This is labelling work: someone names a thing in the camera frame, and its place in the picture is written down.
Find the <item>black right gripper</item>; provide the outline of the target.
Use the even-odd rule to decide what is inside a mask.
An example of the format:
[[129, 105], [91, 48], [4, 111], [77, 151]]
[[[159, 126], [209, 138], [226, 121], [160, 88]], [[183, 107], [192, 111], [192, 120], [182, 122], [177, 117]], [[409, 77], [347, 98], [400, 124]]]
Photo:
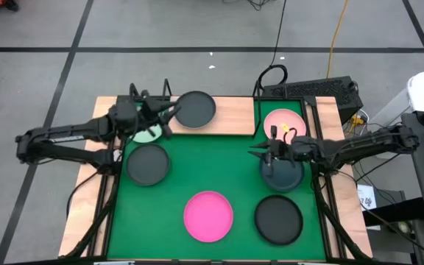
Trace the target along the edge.
[[317, 159], [317, 145], [309, 142], [309, 138], [294, 140], [291, 144], [278, 140], [278, 129], [275, 125], [270, 128], [271, 139], [251, 146], [251, 148], [267, 149], [267, 152], [259, 152], [261, 159], [266, 159], [266, 169], [269, 174], [273, 173], [275, 160], [289, 161], [293, 166], [295, 162], [310, 162]]

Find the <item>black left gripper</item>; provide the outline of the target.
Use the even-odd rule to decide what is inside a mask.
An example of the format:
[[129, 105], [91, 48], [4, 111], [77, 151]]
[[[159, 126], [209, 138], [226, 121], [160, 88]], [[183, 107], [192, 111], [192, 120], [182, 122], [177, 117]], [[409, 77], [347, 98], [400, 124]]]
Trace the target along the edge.
[[172, 130], [169, 127], [169, 122], [180, 111], [181, 106], [174, 107], [177, 105], [176, 102], [154, 99], [147, 90], [141, 92], [141, 97], [142, 105], [138, 111], [136, 132], [142, 132], [159, 124], [163, 135], [166, 138], [171, 138]]

